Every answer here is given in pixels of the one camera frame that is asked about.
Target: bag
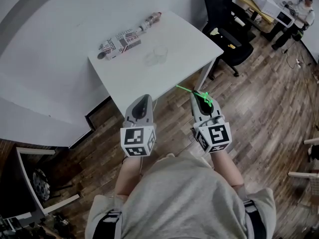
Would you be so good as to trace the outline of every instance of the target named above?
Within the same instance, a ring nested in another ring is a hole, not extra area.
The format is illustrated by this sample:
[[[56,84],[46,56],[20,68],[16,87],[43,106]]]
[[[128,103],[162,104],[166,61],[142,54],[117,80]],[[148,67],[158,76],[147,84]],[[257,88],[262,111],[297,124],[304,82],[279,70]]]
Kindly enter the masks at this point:
[[[304,26],[302,27],[302,29],[299,30],[296,34],[292,34],[293,39],[294,39],[296,42],[300,41],[301,38],[302,38],[303,35],[304,35],[304,31],[307,30],[310,26],[312,26],[314,22],[315,22],[315,20],[312,22],[311,25],[304,25]]]

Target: green laser line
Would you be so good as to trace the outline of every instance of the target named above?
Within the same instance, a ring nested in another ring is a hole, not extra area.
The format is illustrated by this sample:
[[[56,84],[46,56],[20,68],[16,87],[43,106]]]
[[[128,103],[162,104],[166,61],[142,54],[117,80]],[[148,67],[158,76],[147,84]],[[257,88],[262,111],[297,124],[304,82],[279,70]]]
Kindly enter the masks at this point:
[[[179,87],[179,88],[181,88],[181,89],[184,89],[184,90],[186,90],[186,91],[188,91],[188,92],[193,92],[192,90],[189,90],[189,89],[187,89],[187,88],[181,87],[181,86],[179,86],[179,85],[176,85],[176,87]],[[193,93],[196,94],[196,95],[198,95],[198,96],[200,96],[201,98],[204,98],[204,102],[205,102],[205,103],[208,103],[209,107],[211,107],[211,104],[213,103],[213,100],[209,100],[209,99],[208,99],[210,96],[208,95],[207,92],[206,92],[206,93],[203,93],[203,95],[200,95],[199,93],[196,93],[196,92],[193,92]]]

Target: black strap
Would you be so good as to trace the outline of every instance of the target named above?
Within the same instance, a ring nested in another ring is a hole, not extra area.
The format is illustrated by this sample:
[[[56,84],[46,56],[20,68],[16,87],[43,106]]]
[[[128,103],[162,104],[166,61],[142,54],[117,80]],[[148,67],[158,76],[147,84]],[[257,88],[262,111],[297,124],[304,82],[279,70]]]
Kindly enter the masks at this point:
[[[259,211],[257,210],[255,203],[252,200],[244,202],[245,211],[250,217],[251,223],[253,225],[254,237],[255,239],[266,239],[267,233],[265,225],[263,224]]]
[[[95,228],[93,239],[114,239],[116,222],[119,220],[120,214],[120,212],[111,210],[100,219]]]

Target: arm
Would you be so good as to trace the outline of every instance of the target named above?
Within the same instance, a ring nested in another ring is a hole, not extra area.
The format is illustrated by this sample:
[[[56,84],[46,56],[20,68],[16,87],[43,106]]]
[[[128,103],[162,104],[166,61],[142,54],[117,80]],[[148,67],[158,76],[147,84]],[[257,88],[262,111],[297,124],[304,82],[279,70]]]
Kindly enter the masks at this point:
[[[307,25],[312,25],[314,23],[315,12],[313,10],[308,14],[305,21],[306,21]]]
[[[244,179],[225,150],[214,152],[211,155],[215,171],[219,173],[236,191],[244,185]]]
[[[140,157],[128,157],[123,161],[114,193],[124,202],[140,181],[141,160]]]
[[[234,36],[228,33],[225,29],[220,28],[218,29],[218,32],[220,33],[220,35],[225,37],[229,42],[231,42],[231,44],[233,44],[235,47],[241,46],[241,43]]]

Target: yellow object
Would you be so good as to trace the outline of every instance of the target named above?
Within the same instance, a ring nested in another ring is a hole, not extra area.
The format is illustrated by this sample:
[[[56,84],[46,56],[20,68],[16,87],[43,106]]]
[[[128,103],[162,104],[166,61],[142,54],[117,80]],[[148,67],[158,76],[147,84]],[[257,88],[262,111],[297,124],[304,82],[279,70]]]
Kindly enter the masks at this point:
[[[217,34],[219,34],[218,28],[217,28],[217,27],[214,28],[213,31],[211,31],[209,34],[210,34],[210,35],[217,35]]]

